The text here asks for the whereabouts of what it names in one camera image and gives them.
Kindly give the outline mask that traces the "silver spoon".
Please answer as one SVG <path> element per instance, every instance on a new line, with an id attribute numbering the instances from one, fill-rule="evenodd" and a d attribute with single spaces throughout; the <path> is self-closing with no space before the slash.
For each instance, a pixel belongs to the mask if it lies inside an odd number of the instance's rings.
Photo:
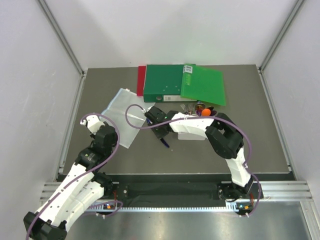
<path id="1" fill-rule="evenodd" d="M 194 107 L 195 111 L 200 113 L 206 108 L 206 106 L 203 103 L 197 103 Z"/>

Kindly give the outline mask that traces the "orange plastic spoon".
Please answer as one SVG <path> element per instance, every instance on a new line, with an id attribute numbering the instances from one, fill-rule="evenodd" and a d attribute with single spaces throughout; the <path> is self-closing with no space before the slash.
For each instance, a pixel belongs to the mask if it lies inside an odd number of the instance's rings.
<path id="1" fill-rule="evenodd" d="M 209 117 L 209 116 L 211 116 L 211 114 L 212 114 L 212 111 L 209 108 L 205 108 L 201 112 L 201 115 L 203 117 Z"/>

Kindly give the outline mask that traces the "clear mesh zip pouch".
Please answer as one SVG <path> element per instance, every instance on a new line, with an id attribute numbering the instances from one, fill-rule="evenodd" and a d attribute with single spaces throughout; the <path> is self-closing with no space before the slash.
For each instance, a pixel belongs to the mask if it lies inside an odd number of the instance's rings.
<path id="1" fill-rule="evenodd" d="M 131 127 L 128 123 L 142 127 L 146 121 L 143 111 L 136 106 L 128 110 L 128 119 L 125 118 L 126 109 L 132 104 L 137 104 L 145 110 L 155 105 L 153 102 L 144 102 L 142 97 L 137 96 L 136 93 L 131 92 L 129 89 L 120 88 L 107 108 L 101 113 L 116 124 L 120 135 L 120 145 L 127 149 L 131 146 L 140 131 Z"/>

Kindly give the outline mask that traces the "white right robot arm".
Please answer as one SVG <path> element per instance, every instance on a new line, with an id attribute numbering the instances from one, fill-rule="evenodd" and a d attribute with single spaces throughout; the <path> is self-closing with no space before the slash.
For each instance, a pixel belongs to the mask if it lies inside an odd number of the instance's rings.
<path id="1" fill-rule="evenodd" d="M 192 134 L 207 139 L 214 152 L 227 163 L 234 194 L 245 198 L 251 193 L 254 179 L 246 170 L 244 135 L 236 129 L 236 125 L 226 114 L 219 113 L 216 119 L 203 118 L 173 110 L 165 113 L 152 106 L 144 112 L 144 116 L 158 139 L 164 138 L 170 132 Z"/>

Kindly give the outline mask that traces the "dark blue table knife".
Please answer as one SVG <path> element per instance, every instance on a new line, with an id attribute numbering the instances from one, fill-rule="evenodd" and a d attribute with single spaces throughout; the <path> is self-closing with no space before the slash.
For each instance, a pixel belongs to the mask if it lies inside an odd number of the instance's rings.
<path id="1" fill-rule="evenodd" d="M 152 125 L 152 122 L 147 118 L 146 119 L 146 122 L 147 122 L 147 125 L 148 126 L 151 126 Z M 166 147 L 166 148 L 170 148 L 170 146 L 169 146 L 169 144 L 165 141 L 165 139 L 164 138 L 160 138 L 159 139 L 160 141 L 161 141 L 161 143 Z"/>

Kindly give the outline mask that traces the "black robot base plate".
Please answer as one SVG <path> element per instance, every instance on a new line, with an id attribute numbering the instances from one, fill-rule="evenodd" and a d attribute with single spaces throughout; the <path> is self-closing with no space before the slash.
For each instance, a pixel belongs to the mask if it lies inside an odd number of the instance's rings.
<path id="1" fill-rule="evenodd" d="M 208 201 L 231 201 L 249 199 L 249 191 L 227 182 L 120 182 L 109 183 L 102 191 L 101 200 L 120 200 L 129 203 L 156 203 L 190 199 L 196 202 L 204 198 Z"/>

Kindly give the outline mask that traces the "white divided plastic container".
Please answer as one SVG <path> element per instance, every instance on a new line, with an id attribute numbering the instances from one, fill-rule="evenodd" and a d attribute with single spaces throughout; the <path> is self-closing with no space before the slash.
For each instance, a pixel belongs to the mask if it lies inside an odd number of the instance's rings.
<path id="1" fill-rule="evenodd" d="M 183 141 L 204 141 L 206 138 L 193 133 L 179 132 L 177 134 L 177 139 Z"/>

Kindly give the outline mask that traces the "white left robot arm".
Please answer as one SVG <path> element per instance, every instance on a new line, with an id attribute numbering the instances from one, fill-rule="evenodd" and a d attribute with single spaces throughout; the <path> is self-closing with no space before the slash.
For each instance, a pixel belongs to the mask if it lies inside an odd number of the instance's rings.
<path id="1" fill-rule="evenodd" d="M 35 212 L 25 215 L 27 240 L 64 240 L 76 220 L 94 202 L 113 194 L 111 181 L 100 169 L 119 148 L 119 129 L 110 118 L 99 113 L 85 115 L 80 123 L 90 131 L 92 141 L 78 154 L 48 200 Z"/>

